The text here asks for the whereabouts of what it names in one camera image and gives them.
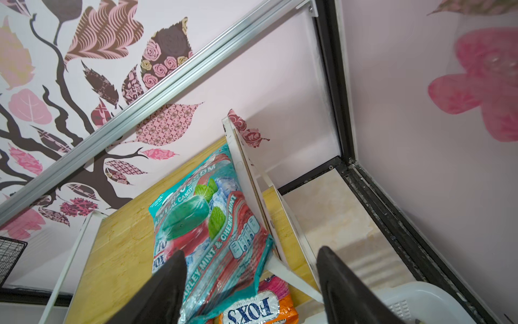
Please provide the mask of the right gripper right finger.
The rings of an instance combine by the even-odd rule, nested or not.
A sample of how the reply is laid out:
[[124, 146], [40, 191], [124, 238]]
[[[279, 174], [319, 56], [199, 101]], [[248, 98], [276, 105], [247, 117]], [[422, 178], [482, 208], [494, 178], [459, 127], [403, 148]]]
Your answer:
[[329, 247], [319, 249], [316, 266], [329, 323], [403, 324]]

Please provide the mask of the teal snack bag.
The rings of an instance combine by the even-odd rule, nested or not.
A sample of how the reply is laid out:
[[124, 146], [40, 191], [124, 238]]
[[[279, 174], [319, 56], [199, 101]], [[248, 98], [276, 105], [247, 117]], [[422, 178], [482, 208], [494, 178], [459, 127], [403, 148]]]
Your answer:
[[187, 265], [180, 323], [205, 323], [258, 292], [273, 239], [249, 208], [224, 144], [149, 207], [152, 272], [177, 251]]

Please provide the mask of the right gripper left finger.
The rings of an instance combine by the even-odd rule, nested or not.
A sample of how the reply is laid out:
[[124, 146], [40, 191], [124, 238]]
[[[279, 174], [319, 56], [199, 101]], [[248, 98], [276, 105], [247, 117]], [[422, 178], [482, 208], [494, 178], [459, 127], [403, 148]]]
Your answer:
[[108, 322], [177, 323], [186, 277], [185, 255], [177, 251]]

